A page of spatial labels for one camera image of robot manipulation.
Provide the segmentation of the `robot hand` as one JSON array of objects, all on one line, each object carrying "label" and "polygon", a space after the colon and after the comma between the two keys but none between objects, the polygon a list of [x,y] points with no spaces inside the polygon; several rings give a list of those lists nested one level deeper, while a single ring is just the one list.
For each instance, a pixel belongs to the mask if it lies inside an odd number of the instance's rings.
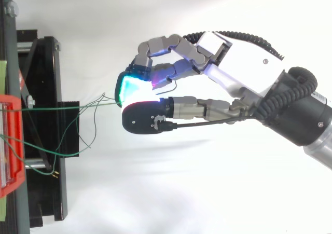
[{"label": "robot hand", "polygon": [[[142,42],[130,65],[118,76],[115,100],[122,126],[133,134],[159,134],[180,127],[234,123],[248,119],[284,68],[265,41],[236,32],[162,36]],[[205,75],[234,102],[192,96],[162,98],[156,89],[190,76]]]}]

